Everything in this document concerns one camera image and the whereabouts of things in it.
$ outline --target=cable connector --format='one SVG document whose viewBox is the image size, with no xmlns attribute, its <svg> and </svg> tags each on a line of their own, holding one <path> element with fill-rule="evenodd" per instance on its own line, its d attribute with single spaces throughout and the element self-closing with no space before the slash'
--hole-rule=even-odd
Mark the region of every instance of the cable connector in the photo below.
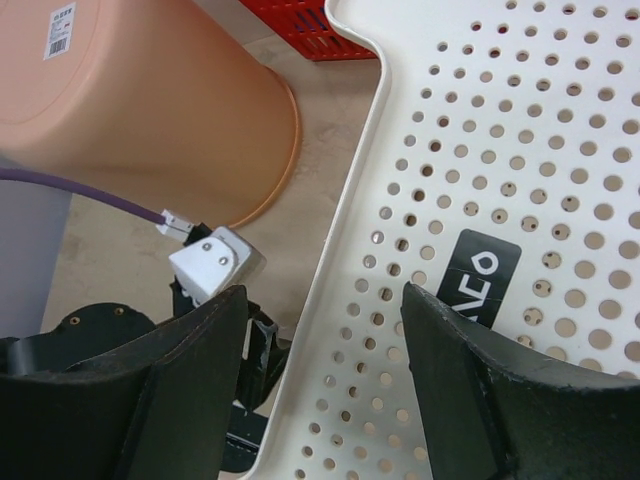
<svg viewBox="0 0 640 480">
<path fill-rule="evenodd" d="M 227 227 L 170 255 L 169 262 L 195 306 L 231 285 L 246 283 L 266 264 L 253 245 Z"/>
<path fill-rule="evenodd" d="M 180 242 L 185 242 L 189 233 L 191 233 L 191 230 L 193 229 L 193 224 L 178 217 L 169 210 L 163 211 L 162 216 L 166 220 L 164 225 L 156 225 L 158 231 L 167 237 L 174 238 Z"/>
</svg>

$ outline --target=floor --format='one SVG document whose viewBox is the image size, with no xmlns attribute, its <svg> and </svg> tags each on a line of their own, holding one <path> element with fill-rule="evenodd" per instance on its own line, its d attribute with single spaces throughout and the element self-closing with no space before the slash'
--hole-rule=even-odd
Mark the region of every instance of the floor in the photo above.
<svg viewBox="0 0 640 480">
<path fill-rule="evenodd" d="M 303 121 L 302 153 L 290 185 L 271 210 L 239 230 L 268 262 L 249 285 L 249 296 L 281 325 L 282 336 L 291 338 L 380 67 L 377 60 L 313 63 L 277 36 L 246 48 L 289 82 Z M 108 301 L 126 303 L 156 322 L 165 320 L 171 315 L 167 256 L 179 248 L 142 220 L 74 198 L 43 331 L 79 307 Z"/>
</svg>

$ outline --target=purple cable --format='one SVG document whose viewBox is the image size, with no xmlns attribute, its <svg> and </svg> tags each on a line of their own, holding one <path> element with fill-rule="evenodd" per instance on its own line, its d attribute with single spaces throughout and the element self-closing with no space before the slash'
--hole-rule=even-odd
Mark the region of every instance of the purple cable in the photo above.
<svg viewBox="0 0 640 480">
<path fill-rule="evenodd" d="M 130 213 L 131 215 L 135 215 L 136 217 L 157 223 L 158 225 L 164 225 L 166 222 L 165 217 L 159 213 L 148 210 L 140 205 L 136 205 L 124 198 L 116 197 L 115 195 L 103 192 L 97 188 L 89 187 L 88 185 L 83 185 L 54 175 L 47 175 L 46 173 L 33 172 L 30 170 L 21 170 L 18 168 L 0 168 L 0 180 L 33 183 L 35 185 L 43 185 L 46 187 L 56 188 L 58 190 L 65 190 L 67 192 L 97 200 L 106 205 L 110 205 L 119 210 Z"/>
</svg>

